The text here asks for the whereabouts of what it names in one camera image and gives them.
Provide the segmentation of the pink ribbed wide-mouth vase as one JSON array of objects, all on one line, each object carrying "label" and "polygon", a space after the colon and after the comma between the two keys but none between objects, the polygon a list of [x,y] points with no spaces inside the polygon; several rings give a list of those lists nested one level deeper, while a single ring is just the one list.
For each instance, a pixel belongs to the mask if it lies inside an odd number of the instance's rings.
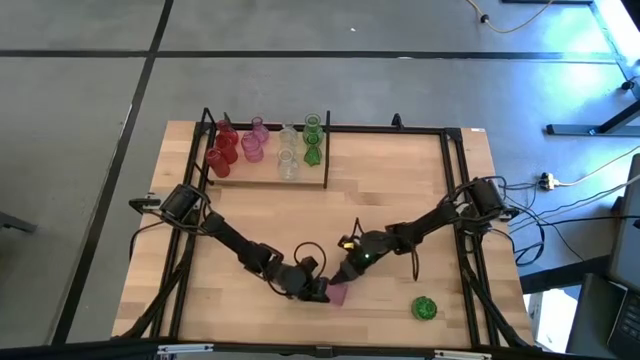
[{"label": "pink ribbed wide-mouth vase", "polygon": [[332,305],[342,306],[345,302],[346,295],[348,292],[348,285],[346,283],[342,284],[329,284],[326,288],[326,295],[330,300]]}]

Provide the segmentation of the black table frame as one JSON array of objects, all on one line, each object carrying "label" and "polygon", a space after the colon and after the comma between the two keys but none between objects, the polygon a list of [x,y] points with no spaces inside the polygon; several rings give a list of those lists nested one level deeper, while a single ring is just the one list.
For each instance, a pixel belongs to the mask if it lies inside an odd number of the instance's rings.
[{"label": "black table frame", "polygon": [[[244,236],[283,253],[317,243],[333,274],[337,243],[354,219],[370,228],[428,212],[468,174],[493,169],[488,141],[470,128],[331,127],[327,188],[299,184],[210,185],[214,208]],[[342,306],[288,300],[246,272],[216,240],[198,239],[189,277],[171,293],[159,334],[182,343],[212,343],[215,352],[428,358],[435,350],[496,354],[489,322],[469,322],[479,299],[462,289],[455,235],[444,227],[419,249],[421,276],[408,256],[391,256],[352,282]],[[412,301],[433,299],[433,320],[419,321]]]}]

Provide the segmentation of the black keyboard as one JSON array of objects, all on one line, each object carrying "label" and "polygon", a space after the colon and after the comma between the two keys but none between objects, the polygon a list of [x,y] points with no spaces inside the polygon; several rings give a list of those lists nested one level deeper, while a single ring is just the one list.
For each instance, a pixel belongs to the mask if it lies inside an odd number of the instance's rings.
[{"label": "black keyboard", "polygon": [[637,293],[625,294],[607,345],[620,358],[640,358],[640,295]]}]

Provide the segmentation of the grey furniture leg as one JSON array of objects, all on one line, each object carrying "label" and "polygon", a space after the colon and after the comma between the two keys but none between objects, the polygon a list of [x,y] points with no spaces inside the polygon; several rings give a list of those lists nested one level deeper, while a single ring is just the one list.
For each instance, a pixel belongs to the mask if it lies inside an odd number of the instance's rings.
[{"label": "grey furniture leg", "polygon": [[37,226],[0,211],[0,229],[15,229],[25,233],[34,233]]}]

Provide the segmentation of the black desk foot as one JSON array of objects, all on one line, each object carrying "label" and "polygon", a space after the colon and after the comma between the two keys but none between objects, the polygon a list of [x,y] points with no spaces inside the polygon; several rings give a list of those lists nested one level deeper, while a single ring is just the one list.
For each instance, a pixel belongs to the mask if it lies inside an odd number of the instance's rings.
[{"label": "black desk foot", "polygon": [[640,119],[640,100],[636,100],[602,124],[548,124],[545,132],[555,136],[640,137],[640,125],[630,126],[631,122],[638,119]]}]

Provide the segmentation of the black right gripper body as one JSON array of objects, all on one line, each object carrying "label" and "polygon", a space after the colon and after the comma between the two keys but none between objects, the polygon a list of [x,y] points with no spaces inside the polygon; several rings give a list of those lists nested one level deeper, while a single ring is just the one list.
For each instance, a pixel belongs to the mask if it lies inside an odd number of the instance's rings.
[{"label": "black right gripper body", "polygon": [[347,254],[342,262],[349,262],[357,268],[370,267],[399,246],[398,237],[388,232],[372,230],[350,236],[357,237],[359,246],[354,251],[346,251]]}]

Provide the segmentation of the red ribbed glass vase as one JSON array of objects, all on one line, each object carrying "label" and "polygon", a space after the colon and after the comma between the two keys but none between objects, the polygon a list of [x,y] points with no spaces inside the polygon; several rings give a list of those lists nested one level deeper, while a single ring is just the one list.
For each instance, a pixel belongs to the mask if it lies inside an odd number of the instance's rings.
[{"label": "red ribbed glass vase", "polygon": [[228,164],[234,164],[238,160],[236,144],[225,135],[218,135],[215,139],[215,148],[221,153]]},{"label": "red ribbed glass vase", "polygon": [[230,174],[229,163],[219,149],[208,149],[205,153],[205,160],[218,178],[225,178]]}]

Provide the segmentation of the black metal shelf frame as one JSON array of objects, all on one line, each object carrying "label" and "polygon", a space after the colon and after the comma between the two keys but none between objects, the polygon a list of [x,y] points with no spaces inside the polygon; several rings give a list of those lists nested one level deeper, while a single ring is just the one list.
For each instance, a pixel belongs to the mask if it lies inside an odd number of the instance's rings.
[{"label": "black metal shelf frame", "polygon": [[[195,139],[200,140],[204,136],[204,143],[199,143],[199,150],[206,150],[209,147],[214,146],[215,136],[220,132],[216,127],[220,121],[214,121],[211,117],[211,113],[208,108],[204,108],[202,119],[198,122],[198,125],[194,128]],[[213,176],[213,173],[209,171],[208,165],[204,165],[203,170],[206,170],[209,175],[212,175],[210,185],[227,184],[227,185],[247,185],[247,184],[299,184],[300,186],[322,186],[326,189],[329,178],[329,165],[330,165],[330,138],[331,138],[331,112],[326,111],[324,118],[321,117],[320,124],[324,135],[322,142],[319,146],[320,155],[322,159],[316,165],[309,165],[304,161],[304,156],[307,152],[307,145],[303,141],[303,124],[294,124],[293,127],[297,131],[298,140],[296,147],[296,161],[298,161],[299,167],[296,178],[293,180],[284,180],[280,177],[279,172],[276,170],[278,163],[277,153],[280,150],[280,138],[279,133],[283,130],[282,124],[266,123],[265,128],[269,131],[269,140],[262,145],[263,159],[261,162],[251,163],[244,156],[244,150],[240,145],[237,145],[237,152],[239,153],[239,159],[232,165],[230,165],[230,175],[224,178],[218,178],[217,175]],[[231,123],[231,127],[235,129],[240,138],[246,132],[252,131],[253,125],[251,123]]]}]

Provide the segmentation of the green ribbed glass vase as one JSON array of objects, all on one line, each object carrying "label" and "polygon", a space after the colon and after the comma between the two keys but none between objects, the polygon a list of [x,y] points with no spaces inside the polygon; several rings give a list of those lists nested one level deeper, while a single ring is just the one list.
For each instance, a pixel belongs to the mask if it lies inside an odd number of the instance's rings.
[{"label": "green ribbed glass vase", "polygon": [[312,144],[313,139],[315,139],[314,144],[320,145],[324,140],[321,117],[318,114],[311,113],[305,117],[304,121],[303,141],[309,145]]}]

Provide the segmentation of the pink bulbous glass vase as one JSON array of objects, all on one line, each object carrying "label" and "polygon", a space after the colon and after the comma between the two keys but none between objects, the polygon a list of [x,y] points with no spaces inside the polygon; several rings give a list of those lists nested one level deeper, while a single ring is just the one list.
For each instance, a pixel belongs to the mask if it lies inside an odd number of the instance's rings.
[{"label": "pink bulbous glass vase", "polygon": [[270,132],[264,125],[264,119],[260,116],[256,116],[251,119],[252,133],[256,136],[261,144],[266,143],[269,140]]}]

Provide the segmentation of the grey monitor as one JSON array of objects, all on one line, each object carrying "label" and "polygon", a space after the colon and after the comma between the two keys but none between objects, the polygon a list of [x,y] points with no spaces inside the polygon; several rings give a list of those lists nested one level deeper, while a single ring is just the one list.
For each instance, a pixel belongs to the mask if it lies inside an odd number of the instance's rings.
[{"label": "grey monitor", "polygon": [[609,275],[628,288],[640,292],[640,153],[632,158],[628,185],[621,198],[618,235],[614,242]]}]

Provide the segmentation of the green twisted glass vase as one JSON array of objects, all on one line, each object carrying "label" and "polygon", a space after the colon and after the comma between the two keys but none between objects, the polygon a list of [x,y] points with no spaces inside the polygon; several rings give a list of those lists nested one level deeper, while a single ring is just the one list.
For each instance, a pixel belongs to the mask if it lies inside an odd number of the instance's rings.
[{"label": "green twisted glass vase", "polygon": [[309,134],[306,138],[307,150],[304,161],[309,166],[316,166],[321,163],[322,152],[320,150],[320,138],[315,134]]}]

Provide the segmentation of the green round glass vase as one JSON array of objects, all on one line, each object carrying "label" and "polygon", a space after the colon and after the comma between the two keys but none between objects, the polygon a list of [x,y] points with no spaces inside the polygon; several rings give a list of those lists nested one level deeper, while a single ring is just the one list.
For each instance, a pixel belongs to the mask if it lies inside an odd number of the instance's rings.
[{"label": "green round glass vase", "polygon": [[426,296],[415,298],[411,303],[410,309],[413,317],[419,321],[433,320],[438,312],[436,302]]}]

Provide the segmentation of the clear ribbed bulbous vase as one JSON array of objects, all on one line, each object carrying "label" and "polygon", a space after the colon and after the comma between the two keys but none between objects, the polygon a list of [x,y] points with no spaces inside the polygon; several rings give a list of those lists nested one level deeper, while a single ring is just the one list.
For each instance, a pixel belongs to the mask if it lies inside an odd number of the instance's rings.
[{"label": "clear ribbed bulbous vase", "polygon": [[290,148],[281,149],[278,154],[278,172],[282,180],[293,181],[298,177],[299,165],[295,153]]},{"label": "clear ribbed bulbous vase", "polygon": [[294,123],[284,122],[282,124],[282,129],[279,131],[279,140],[282,148],[297,149],[298,132]]}]

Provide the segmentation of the red smooth bulbous vase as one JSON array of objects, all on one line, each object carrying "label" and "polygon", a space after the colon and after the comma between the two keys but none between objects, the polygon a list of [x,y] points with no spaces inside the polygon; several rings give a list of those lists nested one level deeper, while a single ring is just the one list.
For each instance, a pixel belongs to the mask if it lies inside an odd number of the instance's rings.
[{"label": "red smooth bulbous vase", "polygon": [[217,132],[219,135],[228,138],[233,146],[236,146],[239,142],[239,136],[237,131],[233,128],[232,123],[229,120],[219,120],[216,123]]}]

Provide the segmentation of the pink ribbed bottle vase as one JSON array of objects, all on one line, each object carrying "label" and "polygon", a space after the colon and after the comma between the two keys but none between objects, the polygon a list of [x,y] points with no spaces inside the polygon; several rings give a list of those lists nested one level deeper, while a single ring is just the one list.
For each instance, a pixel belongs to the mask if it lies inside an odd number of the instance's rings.
[{"label": "pink ribbed bottle vase", "polygon": [[252,132],[245,132],[243,134],[241,146],[248,162],[258,163],[263,160],[264,153],[261,142]]}]

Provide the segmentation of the silver aluminium bar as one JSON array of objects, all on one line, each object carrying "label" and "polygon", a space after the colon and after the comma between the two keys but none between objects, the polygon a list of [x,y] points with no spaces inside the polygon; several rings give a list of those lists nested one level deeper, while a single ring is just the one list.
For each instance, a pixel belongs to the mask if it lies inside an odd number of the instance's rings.
[{"label": "silver aluminium bar", "polygon": [[481,352],[435,350],[432,360],[493,360],[493,357]]},{"label": "silver aluminium bar", "polygon": [[197,344],[164,344],[157,348],[157,355],[178,355],[188,353],[205,353],[212,352],[214,345],[212,343]]}]

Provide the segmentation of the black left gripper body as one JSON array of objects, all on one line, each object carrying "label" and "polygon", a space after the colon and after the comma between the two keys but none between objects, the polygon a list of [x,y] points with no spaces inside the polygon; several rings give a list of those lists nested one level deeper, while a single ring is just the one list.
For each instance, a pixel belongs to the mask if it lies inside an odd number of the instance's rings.
[{"label": "black left gripper body", "polygon": [[317,282],[319,279],[325,278],[314,277],[303,265],[282,264],[275,272],[273,281],[284,291],[286,296],[302,300],[302,295],[305,293],[318,293]]}]

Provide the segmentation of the dark grey desk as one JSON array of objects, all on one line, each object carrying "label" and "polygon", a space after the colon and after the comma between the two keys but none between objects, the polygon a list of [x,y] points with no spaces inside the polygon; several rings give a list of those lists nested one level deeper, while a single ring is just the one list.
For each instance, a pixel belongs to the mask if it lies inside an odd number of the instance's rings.
[{"label": "dark grey desk", "polygon": [[588,274],[581,286],[566,352],[605,360],[640,360],[620,358],[607,345],[628,291],[631,290],[601,276]]}]

